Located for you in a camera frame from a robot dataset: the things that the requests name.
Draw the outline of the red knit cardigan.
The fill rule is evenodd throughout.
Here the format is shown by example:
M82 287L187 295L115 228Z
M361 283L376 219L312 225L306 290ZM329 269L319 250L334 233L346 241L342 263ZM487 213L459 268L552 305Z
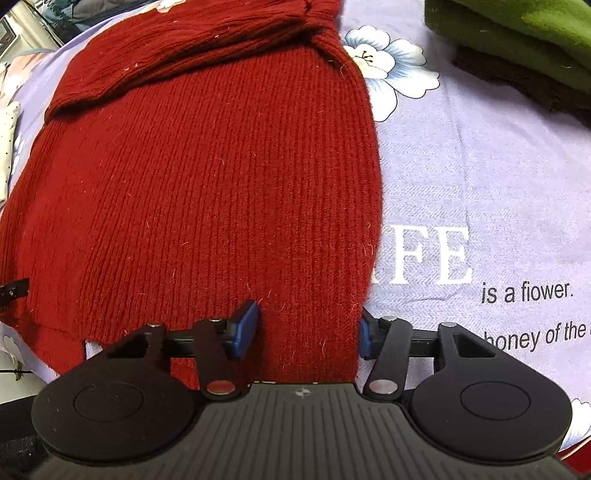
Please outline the red knit cardigan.
M349 382L382 182L337 1L183 1L69 63L1 216L2 321L65 373L154 322L262 317L257 380Z

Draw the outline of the green folded sweater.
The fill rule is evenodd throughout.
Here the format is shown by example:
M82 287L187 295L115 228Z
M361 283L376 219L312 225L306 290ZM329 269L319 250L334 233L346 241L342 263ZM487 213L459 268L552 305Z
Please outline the green folded sweater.
M450 41L590 92L585 1L426 1L428 28Z

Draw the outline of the beige machine with display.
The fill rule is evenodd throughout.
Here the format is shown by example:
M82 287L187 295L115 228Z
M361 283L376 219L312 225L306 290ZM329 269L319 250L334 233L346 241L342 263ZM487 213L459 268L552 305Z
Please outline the beige machine with display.
M18 1L1 18L1 61L27 53L52 52L63 45L50 24L29 1Z

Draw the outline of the cream polka dot garment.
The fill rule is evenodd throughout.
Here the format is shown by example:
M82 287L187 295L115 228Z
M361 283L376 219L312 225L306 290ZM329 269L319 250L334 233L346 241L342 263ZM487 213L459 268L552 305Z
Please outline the cream polka dot garment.
M21 104L17 101L10 103L1 110L0 128L0 198L4 206L9 195L9 181L12 168L14 133L21 111Z

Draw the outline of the purple floral bed sheet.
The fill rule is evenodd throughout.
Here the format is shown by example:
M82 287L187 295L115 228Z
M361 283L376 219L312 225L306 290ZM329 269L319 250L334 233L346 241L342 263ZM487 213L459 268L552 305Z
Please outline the purple floral bed sheet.
M569 395L590 434L590 133L431 33L416 1L349 1L346 44L410 36L439 85L378 123L384 224L368 307L417 328L456 320Z

